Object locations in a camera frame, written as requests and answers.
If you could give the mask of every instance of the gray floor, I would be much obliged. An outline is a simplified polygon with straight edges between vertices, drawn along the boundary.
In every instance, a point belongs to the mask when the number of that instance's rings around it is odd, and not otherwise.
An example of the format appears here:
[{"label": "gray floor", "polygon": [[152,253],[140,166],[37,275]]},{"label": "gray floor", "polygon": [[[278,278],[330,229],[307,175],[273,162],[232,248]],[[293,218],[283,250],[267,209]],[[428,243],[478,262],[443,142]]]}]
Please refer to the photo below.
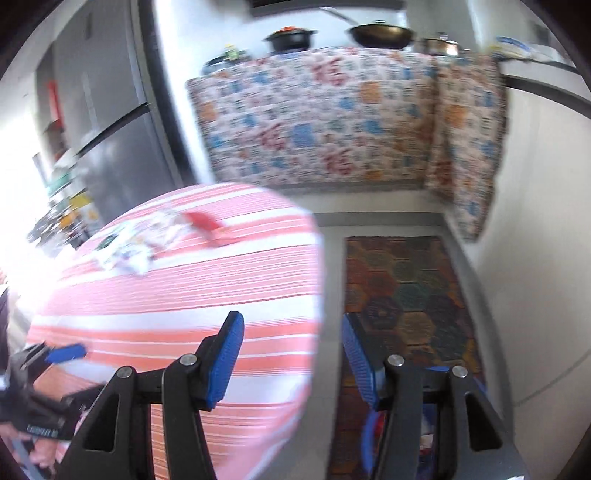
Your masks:
[{"label": "gray floor", "polygon": [[[485,367],[489,398],[512,431],[511,398],[506,365],[500,350],[498,334],[484,297],[466,258],[443,221],[431,214],[413,214],[404,219],[397,214],[322,214],[317,216],[324,235],[326,263],[325,320],[311,395],[294,436],[283,447],[272,464],[259,476],[262,480],[324,480],[329,461],[335,423],[340,369],[340,323],[345,293],[345,238],[348,236],[426,236],[439,235],[447,248],[462,285],[466,304],[473,318],[480,354]],[[392,223],[414,223],[391,226]],[[359,226],[360,223],[374,225]],[[426,223],[435,226],[416,225]],[[351,225],[357,226],[322,226]]]}]

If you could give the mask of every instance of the striped fabric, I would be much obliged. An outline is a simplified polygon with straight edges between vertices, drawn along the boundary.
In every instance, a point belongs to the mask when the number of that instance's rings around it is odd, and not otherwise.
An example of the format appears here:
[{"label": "striped fabric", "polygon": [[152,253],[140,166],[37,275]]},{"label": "striped fabric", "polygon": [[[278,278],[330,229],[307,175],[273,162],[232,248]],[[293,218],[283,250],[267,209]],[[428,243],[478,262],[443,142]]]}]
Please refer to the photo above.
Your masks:
[{"label": "striped fabric", "polygon": [[[143,277],[92,260],[115,225],[163,207],[209,213],[239,241],[211,248],[195,232],[158,254]],[[219,480],[252,478],[289,438],[307,398],[322,321],[321,245],[311,214],[249,185],[189,187],[140,205],[79,249],[34,319],[29,343],[88,348],[35,386],[60,397],[108,381],[121,365],[166,367],[239,310],[245,338],[228,391],[202,420]],[[156,477],[167,479],[160,407],[152,408],[152,449]]]}]

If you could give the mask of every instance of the printed fabric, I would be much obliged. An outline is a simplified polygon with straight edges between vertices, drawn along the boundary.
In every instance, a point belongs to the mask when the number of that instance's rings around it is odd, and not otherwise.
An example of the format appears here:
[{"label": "printed fabric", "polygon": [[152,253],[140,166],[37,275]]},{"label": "printed fabric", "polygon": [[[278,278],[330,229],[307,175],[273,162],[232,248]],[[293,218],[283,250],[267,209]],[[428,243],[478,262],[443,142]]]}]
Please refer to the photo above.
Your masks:
[{"label": "printed fabric", "polygon": [[501,162],[506,96],[497,62],[438,59],[435,132],[425,187],[453,205],[465,240],[482,231]]},{"label": "printed fabric", "polygon": [[313,191],[420,187],[433,132],[433,57],[323,48],[189,80],[220,181]]},{"label": "printed fabric", "polygon": [[299,193],[427,188],[465,239],[486,219],[504,133],[490,57],[321,48],[189,80],[219,181]]}]

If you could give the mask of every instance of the stainless steel refrigerator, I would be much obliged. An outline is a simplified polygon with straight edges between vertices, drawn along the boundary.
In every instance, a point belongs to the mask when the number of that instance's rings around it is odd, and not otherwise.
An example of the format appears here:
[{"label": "stainless steel refrigerator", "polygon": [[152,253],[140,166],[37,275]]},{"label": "stainless steel refrigerator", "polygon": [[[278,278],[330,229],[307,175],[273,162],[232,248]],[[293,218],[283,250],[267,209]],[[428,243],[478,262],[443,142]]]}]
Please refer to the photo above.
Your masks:
[{"label": "stainless steel refrigerator", "polygon": [[65,136],[105,223],[194,183],[182,174],[168,144],[145,64],[137,5],[89,0],[53,45]]}]

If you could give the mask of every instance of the colorful rug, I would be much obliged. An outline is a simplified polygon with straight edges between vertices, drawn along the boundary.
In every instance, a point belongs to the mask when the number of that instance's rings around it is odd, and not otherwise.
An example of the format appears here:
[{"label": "colorful rug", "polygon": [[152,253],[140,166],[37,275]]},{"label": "colorful rug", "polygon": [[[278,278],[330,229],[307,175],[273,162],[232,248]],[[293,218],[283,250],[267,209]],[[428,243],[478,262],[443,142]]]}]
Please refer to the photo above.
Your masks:
[{"label": "colorful rug", "polygon": [[[390,353],[425,367],[464,365],[483,384],[472,319],[436,236],[347,239],[346,312]],[[329,480],[365,480],[359,439],[369,407],[343,352]]]}]

